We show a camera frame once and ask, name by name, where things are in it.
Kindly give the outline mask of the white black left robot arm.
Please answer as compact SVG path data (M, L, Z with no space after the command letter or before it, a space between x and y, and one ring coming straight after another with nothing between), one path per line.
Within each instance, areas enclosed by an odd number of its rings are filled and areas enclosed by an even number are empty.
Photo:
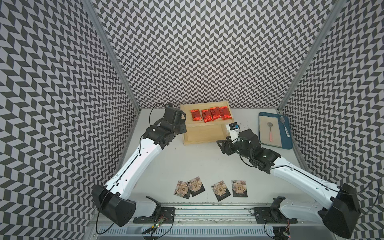
M163 117L149 126L140 138L139 146L121 169L103 186L92 188L92 197L99 214L119 227L132 218L157 221L162 204L151 197L130 200L129 197L152 160L173 139L186 133L187 115L181 109L166 106Z

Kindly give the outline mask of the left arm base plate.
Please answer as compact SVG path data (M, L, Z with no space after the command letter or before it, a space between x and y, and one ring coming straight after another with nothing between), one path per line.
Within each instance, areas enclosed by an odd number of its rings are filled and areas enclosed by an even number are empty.
M174 207L164 207L159 201L146 197L137 201L133 222L135 224L155 224L163 220L163 224L172 224L175 219L175 211Z

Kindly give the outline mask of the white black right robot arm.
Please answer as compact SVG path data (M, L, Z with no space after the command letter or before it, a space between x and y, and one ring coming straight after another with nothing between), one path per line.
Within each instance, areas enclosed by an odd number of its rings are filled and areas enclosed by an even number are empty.
M287 219L322 223L335 235L350 239L362 214L356 188L338 186L322 180L295 166L279 153L261 146L259 138L250 129L236 130L236 137L217 141L223 154L238 154L258 170L280 178L314 199L304 203L279 198L278 211Z

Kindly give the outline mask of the red tea bag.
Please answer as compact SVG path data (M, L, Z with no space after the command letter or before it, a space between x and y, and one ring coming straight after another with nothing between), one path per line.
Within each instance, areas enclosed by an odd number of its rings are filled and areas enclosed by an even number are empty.
M219 107L219 112L221 114L222 120L232 119L231 112L227 106Z
M202 121L203 117L199 109L190 110L194 122Z
M222 118L222 114L220 112L219 107L210 108L210 111L214 121Z
M210 109L201 110L204 123L213 122L213 116Z

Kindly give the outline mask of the light wooden two-tier shelf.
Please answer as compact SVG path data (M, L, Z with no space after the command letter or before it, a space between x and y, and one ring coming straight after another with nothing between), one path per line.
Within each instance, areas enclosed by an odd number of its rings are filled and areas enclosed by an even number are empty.
M219 118L213 122L204 123L204 121L193 121L191 110L205 110L212 107L227 106L230 114L232 110L228 101L199 103L199 104L180 104L180 109L187 114L186 128L187 132L183 134L184 145L212 143L219 140L225 140L229 135L227 125L235 122L234 119L223 120Z

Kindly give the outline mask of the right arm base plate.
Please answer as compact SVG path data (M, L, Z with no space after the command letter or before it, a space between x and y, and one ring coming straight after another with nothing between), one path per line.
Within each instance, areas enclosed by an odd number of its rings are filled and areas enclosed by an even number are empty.
M274 223L274 224L297 224L298 220L286 218L279 210L280 204L285 197L277 197L269 207L255 207L253 208L253 215L258 224Z

